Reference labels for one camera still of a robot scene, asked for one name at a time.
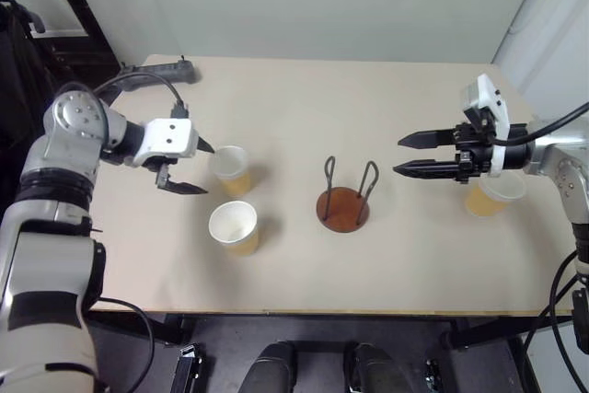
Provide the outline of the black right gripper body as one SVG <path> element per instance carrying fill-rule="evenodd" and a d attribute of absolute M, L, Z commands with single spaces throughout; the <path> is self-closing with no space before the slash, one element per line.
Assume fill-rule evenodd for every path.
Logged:
<path fill-rule="evenodd" d="M 488 108 L 469 111 L 468 117 L 469 122 L 461 122 L 453 130 L 455 181 L 459 183 L 468 183 L 491 169 L 491 138 L 496 135 L 495 118 Z"/>

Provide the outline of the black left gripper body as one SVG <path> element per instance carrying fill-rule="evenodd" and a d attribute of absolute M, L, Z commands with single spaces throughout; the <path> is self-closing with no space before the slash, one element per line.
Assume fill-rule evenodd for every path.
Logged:
<path fill-rule="evenodd" d="M 145 161 L 145 168 L 156 173 L 156 186 L 160 190 L 177 190 L 178 184 L 169 178 L 169 167 L 177 163 L 176 158 L 152 156 Z"/>

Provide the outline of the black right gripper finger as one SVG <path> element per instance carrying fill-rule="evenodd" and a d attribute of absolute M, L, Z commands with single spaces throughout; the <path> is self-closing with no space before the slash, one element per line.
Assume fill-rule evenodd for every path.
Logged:
<path fill-rule="evenodd" d="M 452 129 L 418 131 L 408 134 L 398 141 L 398 145 L 408 148 L 437 148 L 455 143 Z"/>
<path fill-rule="evenodd" d="M 458 164 L 453 161 L 433 159 L 411 160 L 393 167 L 393 171 L 414 179 L 455 179 Z"/>

